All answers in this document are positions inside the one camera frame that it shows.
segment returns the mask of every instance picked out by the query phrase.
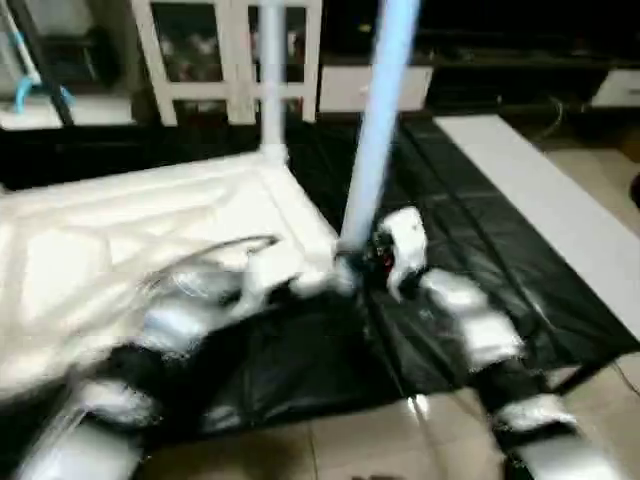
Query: white strip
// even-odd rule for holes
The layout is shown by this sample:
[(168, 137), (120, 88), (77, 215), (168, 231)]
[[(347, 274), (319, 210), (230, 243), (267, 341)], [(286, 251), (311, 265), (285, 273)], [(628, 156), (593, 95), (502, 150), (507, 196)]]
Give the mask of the white strip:
[(436, 123), (640, 338), (640, 238), (499, 117)]

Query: cable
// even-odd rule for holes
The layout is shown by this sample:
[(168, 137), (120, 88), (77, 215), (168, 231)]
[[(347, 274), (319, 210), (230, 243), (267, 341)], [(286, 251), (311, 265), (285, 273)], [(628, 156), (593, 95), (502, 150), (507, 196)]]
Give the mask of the cable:
[(620, 378), (622, 379), (624, 384), (629, 388), (629, 390), (631, 390), (631, 392), (633, 392), (636, 397), (640, 398), (640, 390), (638, 390), (638, 387), (636, 387), (633, 384), (633, 382), (629, 380), (629, 377), (627, 377), (627, 375), (624, 373), (624, 370), (622, 370), (622, 367), (617, 361), (613, 362), (613, 368), (616, 369), (616, 371), (618, 372), (618, 375), (620, 375)]
[(544, 140), (546, 137), (554, 133), (556, 129), (560, 126), (564, 118), (564, 104), (560, 100), (558, 100), (556, 97), (549, 96), (549, 99), (555, 105), (556, 111), (558, 112), (558, 114), (556, 116), (556, 119), (553, 121), (551, 125), (549, 125), (547, 128), (542, 130), (537, 135), (534, 135), (531, 137), (532, 142), (539, 142), (540, 140)]
[(171, 270), (172, 268), (175, 268), (178, 265), (181, 265), (183, 263), (186, 263), (190, 260), (193, 260), (194, 258), (198, 258), (202, 255), (206, 255), (207, 253), (211, 253), (213, 251), (216, 250), (222, 250), (224, 248), (229, 248), (229, 247), (233, 247), (234, 245), (240, 245), (242, 243), (249, 243), (249, 242), (259, 242), (259, 241), (263, 241), (264, 245), (262, 245), (258, 250), (262, 250), (263, 248), (266, 247), (270, 247), (271, 245), (274, 245), (275, 243), (277, 243), (279, 241), (278, 237), (276, 237), (275, 235), (251, 235), (248, 237), (240, 237), (240, 238), (234, 238), (233, 240), (227, 240), (224, 242), (220, 242), (220, 243), (214, 243), (213, 245), (209, 245), (208, 247), (202, 248), (200, 250), (197, 250), (193, 253), (190, 253), (188, 255), (185, 255), (184, 257), (180, 257), (177, 260), (174, 260), (173, 262), (169, 263), (168, 265), (165, 265), (164, 267), (162, 267), (160, 270), (156, 270), (155, 272), (151, 273), (149, 275), (149, 277), (147, 278), (146, 284), (152, 284), (154, 280), (156, 280), (160, 275), (166, 273), (167, 271)]

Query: white robot part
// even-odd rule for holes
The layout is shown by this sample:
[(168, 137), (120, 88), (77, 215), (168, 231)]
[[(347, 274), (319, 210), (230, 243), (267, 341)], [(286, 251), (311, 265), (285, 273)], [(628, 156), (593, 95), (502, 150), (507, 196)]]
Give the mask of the white robot part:
[(415, 207), (403, 208), (387, 216), (380, 224), (380, 231), (393, 239), (394, 264), (387, 287), (391, 295), (401, 301), (399, 288), (402, 281), (427, 266), (427, 234)]
[(252, 255), (244, 272), (240, 300), (231, 310), (230, 317), (239, 321), (258, 313), (276, 288), (301, 274), (303, 263), (300, 252), (285, 241)]

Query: white pole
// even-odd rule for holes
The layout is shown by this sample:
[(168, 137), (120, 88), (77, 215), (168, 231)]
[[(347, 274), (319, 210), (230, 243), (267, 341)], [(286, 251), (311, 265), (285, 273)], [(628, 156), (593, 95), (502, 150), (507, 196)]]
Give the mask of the white pole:
[(262, 150), (286, 161), (283, 141), (282, 81), (285, 50), (282, 0), (263, 0), (260, 9), (260, 68), (262, 82)]
[(373, 80), (340, 237), (340, 249), (347, 252), (364, 248), (371, 233), (419, 10), (420, 0), (384, 0)]

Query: white furniture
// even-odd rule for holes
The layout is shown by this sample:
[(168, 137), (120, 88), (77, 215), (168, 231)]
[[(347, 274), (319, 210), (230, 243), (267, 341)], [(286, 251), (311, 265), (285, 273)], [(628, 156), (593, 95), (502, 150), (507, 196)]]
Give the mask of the white furniture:
[[(373, 68), (370, 66), (334, 66), (322, 68), (320, 112), (362, 112), (369, 98)], [(431, 83), (431, 67), (409, 67), (404, 74), (398, 110), (424, 108)]]
[(640, 107), (640, 70), (611, 70), (591, 100), (594, 107)]
[[(257, 53), (258, 0), (131, 3), (164, 125), (177, 125), (181, 113), (193, 110), (226, 113), (232, 124), (255, 123), (263, 93)], [(312, 122), (322, 0), (291, 0), (284, 4), (287, 78), (281, 92), (291, 100), (289, 105), (297, 108), (301, 103), (302, 118)], [(189, 21), (180, 25), (180, 15)]]

